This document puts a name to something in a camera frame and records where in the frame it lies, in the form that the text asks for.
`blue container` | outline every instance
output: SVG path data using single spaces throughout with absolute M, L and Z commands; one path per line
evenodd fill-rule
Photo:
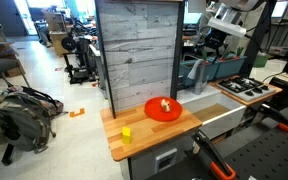
M 196 61 L 197 60 L 190 60 L 190 61 L 184 61 L 184 62 L 180 63 L 179 75 L 183 76 L 183 83 L 185 86 L 190 86 L 192 84 L 195 84 L 198 76 L 200 75 L 200 67 L 198 67 L 195 80 L 187 78 L 188 74 L 191 72 Z M 207 64 L 205 66 L 205 70 L 204 70 L 203 81 L 213 80 L 215 77 L 218 66 L 219 66 L 219 63 L 211 64 L 211 62 L 210 62 L 209 64 Z
M 245 59 L 246 56 L 240 57 L 240 59 L 225 60 L 223 62 L 217 61 L 215 64 L 219 64 L 219 66 L 215 78 L 219 79 L 238 74 Z

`door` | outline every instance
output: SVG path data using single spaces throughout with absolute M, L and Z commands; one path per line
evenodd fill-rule
M 13 0 L 0 0 L 0 23 L 6 36 L 26 36 L 20 13 Z

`bag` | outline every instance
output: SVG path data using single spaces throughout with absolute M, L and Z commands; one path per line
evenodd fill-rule
M 24 151 L 47 149 L 52 115 L 40 100 L 26 93 L 0 96 L 0 130 L 7 141 Z
M 24 92 L 38 99 L 42 105 L 49 111 L 51 116 L 59 115 L 63 112 L 64 104 L 59 100 L 53 99 L 48 94 L 42 93 L 32 88 L 24 86 L 12 86 L 8 88 L 9 92 Z

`sink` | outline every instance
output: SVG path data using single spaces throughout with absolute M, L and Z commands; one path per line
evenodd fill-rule
M 178 92 L 177 101 L 203 122 L 200 129 L 213 139 L 235 127 L 243 117 L 246 106 L 207 85 L 201 95 L 191 89 Z

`gas stove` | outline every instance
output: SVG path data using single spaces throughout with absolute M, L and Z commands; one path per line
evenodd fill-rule
M 235 77 L 217 83 L 217 86 L 245 100 L 253 101 L 275 92 L 275 89 L 264 85 L 253 78 Z

